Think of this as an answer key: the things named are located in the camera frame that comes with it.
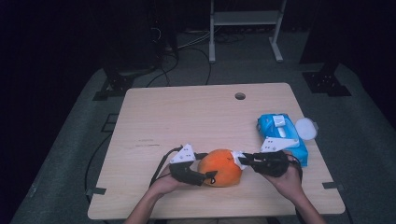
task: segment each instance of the table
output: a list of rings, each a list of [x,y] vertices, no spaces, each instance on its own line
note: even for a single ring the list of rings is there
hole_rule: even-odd
[[[190,143],[197,153],[217,148],[258,152],[262,139],[256,130],[257,118],[266,113],[287,113],[294,121],[304,117],[287,83],[128,90],[96,185],[106,193],[93,195],[88,216],[127,218],[163,155],[174,147]],[[332,177],[315,140],[305,143],[309,159],[303,169],[303,188],[307,197],[321,214],[343,213],[345,206],[337,189],[322,186],[332,182]],[[189,186],[165,195],[151,218],[293,214],[293,205],[248,167],[239,185]]]
[[[216,61],[215,51],[215,26],[220,25],[265,25],[274,24],[274,36],[269,37],[270,45],[278,63],[283,62],[283,57],[277,46],[277,37],[282,24],[287,0],[282,0],[279,10],[268,11],[215,11],[214,1],[210,2],[210,28],[209,28],[209,61]]]

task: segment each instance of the blue package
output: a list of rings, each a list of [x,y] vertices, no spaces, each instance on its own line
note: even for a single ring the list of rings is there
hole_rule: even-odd
[[[285,123],[281,126],[284,131],[283,133],[280,133],[279,129],[276,127],[277,124],[274,122],[274,116],[283,116],[285,121]],[[303,139],[297,134],[297,131],[287,114],[264,114],[258,119],[257,129],[264,139],[266,137],[284,137],[289,139],[298,138],[300,144],[294,147],[285,148],[285,150],[290,151],[293,156],[295,156],[300,161],[303,167],[308,165],[308,150],[306,150]]]

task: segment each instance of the wire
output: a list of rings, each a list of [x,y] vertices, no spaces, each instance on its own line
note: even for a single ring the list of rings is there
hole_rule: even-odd
[[[218,28],[215,30],[215,33],[216,33],[218,30],[220,30],[221,27],[222,27],[222,26],[218,27]],[[186,47],[189,47],[189,46],[192,46],[192,45],[196,45],[196,44],[198,44],[198,43],[200,43],[200,42],[203,42],[203,41],[207,40],[207,39],[210,37],[210,32],[209,32],[209,31],[189,31],[189,32],[186,32],[186,33],[190,33],[190,34],[193,34],[193,33],[205,33],[205,34],[202,35],[202,36],[200,36],[200,37],[198,37],[198,38],[196,38],[196,39],[194,39],[194,40],[192,40],[192,41],[190,41],[190,42],[188,42],[187,44],[178,46],[178,47],[177,47],[178,49],[183,49],[183,48],[186,48]]]
[[[170,151],[168,151],[164,156],[163,159],[160,161],[160,164],[158,164],[157,170],[155,171],[154,175],[151,178],[151,181],[149,182],[149,185],[151,186],[157,179],[159,179],[160,177],[157,178],[158,174],[160,173],[161,169],[163,168],[163,164],[166,162],[166,159],[168,158],[168,156],[172,153],[172,152],[176,152],[176,151],[180,151],[183,148],[183,146],[180,147],[175,147],[173,149],[171,149]]]
[[[301,165],[300,160],[297,157],[290,154],[287,154],[287,156],[292,157],[294,159],[293,161],[296,161],[299,165]]]
[[[206,55],[206,53],[204,53],[204,51],[201,50],[201,49],[196,49],[196,48],[184,48],[184,49],[182,49],[182,50],[186,50],[186,49],[198,50],[198,51],[200,51],[202,54],[204,54],[204,56],[206,57],[207,63],[208,63],[208,65],[209,65],[209,73],[208,73],[208,75],[207,75],[206,82],[205,82],[205,85],[207,85],[207,84],[209,83],[209,79],[210,79],[210,76],[211,76],[211,73],[212,73],[212,64],[211,64],[210,61],[209,61],[209,57],[208,57],[208,56]]]
[[[347,208],[347,205],[345,203],[344,206],[346,207],[346,214],[347,214],[347,218],[349,219],[349,223],[353,224],[352,215],[350,215],[349,209]]]
[[[161,179],[161,178],[163,178],[163,177],[166,177],[167,175],[162,175],[162,176],[160,176],[160,177],[158,177],[155,181],[157,181],[157,180],[159,180],[159,179]]]
[[[151,30],[156,30],[156,31],[158,31],[158,37],[157,37],[157,40],[152,40],[152,41],[153,41],[155,44],[158,44],[158,42],[157,42],[157,41],[159,41],[159,40],[161,39],[161,36],[162,36],[161,30],[160,30],[160,29],[158,29],[158,28],[155,28],[155,27],[151,28]]]
[[[157,79],[157,78],[159,78],[159,77],[161,77],[161,76],[166,76],[167,85],[170,85],[170,84],[169,84],[169,81],[170,81],[170,80],[169,80],[169,77],[168,77],[167,73],[170,72],[170,71],[172,71],[172,70],[174,70],[174,69],[177,67],[177,65],[178,65],[178,59],[177,59],[175,56],[171,55],[171,54],[169,54],[169,55],[167,55],[167,56],[170,56],[170,57],[173,57],[173,58],[176,59],[175,65],[174,65],[172,68],[170,68],[169,70],[167,70],[167,71],[163,70],[163,67],[161,66],[161,69],[163,70],[163,72],[162,72],[161,74],[159,74],[158,76],[156,76],[155,78],[153,78],[153,79],[146,85],[146,88],[148,88],[149,85],[151,85],[151,83],[152,83],[153,81],[155,81],[155,79]]]
[[[105,141],[110,138],[110,136],[113,133],[109,134],[100,144],[99,146],[96,148],[96,150],[93,152],[93,154],[91,155],[90,161],[88,162],[87,168],[85,170],[85,176],[84,176],[84,189],[85,192],[87,192],[88,190],[88,172],[90,171],[90,167],[91,167],[91,163],[93,161],[93,158],[95,157],[96,153],[99,151],[99,149],[102,147],[102,145],[105,143]],[[85,197],[87,198],[88,203],[91,203],[91,199],[88,195],[85,195]]]
[[[244,34],[240,34],[242,37],[238,37],[237,35],[229,35],[229,34],[224,34],[221,33],[219,35],[216,36],[215,41],[217,44],[221,44],[221,45],[231,45],[233,43],[242,41],[245,39],[245,35]]]

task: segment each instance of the round hole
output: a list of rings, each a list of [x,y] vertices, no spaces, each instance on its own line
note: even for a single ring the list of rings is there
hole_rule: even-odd
[[[247,98],[247,97],[246,97],[246,95],[245,95],[244,93],[242,93],[242,92],[237,92],[237,93],[235,94],[235,98],[236,98],[237,100],[245,100],[245,98]]]

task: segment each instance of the orange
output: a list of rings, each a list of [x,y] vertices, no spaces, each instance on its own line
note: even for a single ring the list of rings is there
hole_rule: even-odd
[[[230,187],[239,183],[242,170],[233,161],[233,154],[230,149],[216,149],[208,153],[198,164],[198,172],[218,171],[215,175],[214,183],[211,179],[205,180],[212,187]]]

